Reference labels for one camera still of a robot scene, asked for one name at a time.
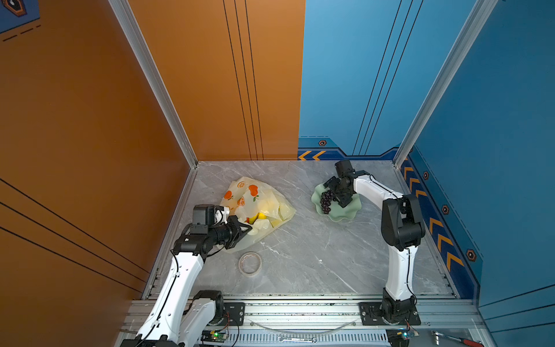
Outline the yellow banana bunch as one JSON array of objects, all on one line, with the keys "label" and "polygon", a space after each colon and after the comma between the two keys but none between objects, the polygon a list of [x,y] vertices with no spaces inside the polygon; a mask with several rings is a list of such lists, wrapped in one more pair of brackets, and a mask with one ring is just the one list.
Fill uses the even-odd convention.
[{"label": "yellow banana bunch", "polygon": [[250,225],[254,225],[254,223],[258,220],[266,220],[267,216],[264,213],[258,213],[254,217],[247,218],[247,223]]}]

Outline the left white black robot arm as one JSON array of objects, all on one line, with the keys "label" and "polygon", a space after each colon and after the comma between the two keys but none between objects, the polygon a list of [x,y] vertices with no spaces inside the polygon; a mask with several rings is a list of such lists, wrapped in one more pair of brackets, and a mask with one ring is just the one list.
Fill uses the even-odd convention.
[{"label": "left white black robot arm", "polygon": [[223,316],[219,291],[190,293],[213,247],[235,247],[250,231],[235,215],[219,221],[190,223],[171,250],[171,268],[150,314],[133,339],[122,346],[195,346],[204,329]]}]

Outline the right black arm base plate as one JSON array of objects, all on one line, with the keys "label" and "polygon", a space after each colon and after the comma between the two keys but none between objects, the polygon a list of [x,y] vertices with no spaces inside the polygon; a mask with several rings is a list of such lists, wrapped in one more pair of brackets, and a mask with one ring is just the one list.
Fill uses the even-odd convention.
[{"label": "right black arm base plate", "polygon": [[364,326],[370,325],[411,325],[422,324],[415,307],[396,310],[390,302],[361,302],[358,304],[360,318]]}]

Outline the cream plastic bag orange print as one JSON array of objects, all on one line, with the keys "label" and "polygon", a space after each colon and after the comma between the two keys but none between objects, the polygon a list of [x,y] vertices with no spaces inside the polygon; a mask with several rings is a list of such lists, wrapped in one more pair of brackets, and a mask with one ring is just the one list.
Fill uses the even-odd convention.
[{"label": "cream plastic bag orange print", "polygon": [[252,230],[234,248],[227,251],[229,254],[257,244],[296,214],[293,205],[275,188],[245,176],[231,182],[221,205],[228,207],[231,215],[237,216],[243,224],[248,224],[247,218],[258,213],[267,216],[266,220],[258,220],[251,225]]}]

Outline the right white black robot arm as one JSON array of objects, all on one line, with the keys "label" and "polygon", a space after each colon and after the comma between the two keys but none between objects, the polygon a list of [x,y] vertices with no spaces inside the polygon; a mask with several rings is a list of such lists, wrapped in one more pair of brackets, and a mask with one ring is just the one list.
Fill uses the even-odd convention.
[{"label": "right white black robot arm", "polygon": [[364,304],[364,317],[389,325],[420,325],[413,290],[414,263],[426,235],[425,222],[416,195],[405,195],[378,182],[367,171],[357,171],[349,160],[335,164],[337,175],[324,183],[324,202],[346,208],[354,195],[361,195],[382,211],[381,234],[389,247],[387,282],[379,306]]}]

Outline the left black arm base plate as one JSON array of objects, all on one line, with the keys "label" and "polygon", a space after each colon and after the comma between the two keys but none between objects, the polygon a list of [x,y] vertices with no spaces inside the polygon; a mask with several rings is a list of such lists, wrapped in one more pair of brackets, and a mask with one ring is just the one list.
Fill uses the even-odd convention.
[{"label": "left black arm base plate", "polygon": [[216,305],[214,318],[209,322],[209,326],[225,326],[244,324],[246,305],[244,302],[224,302]]}]

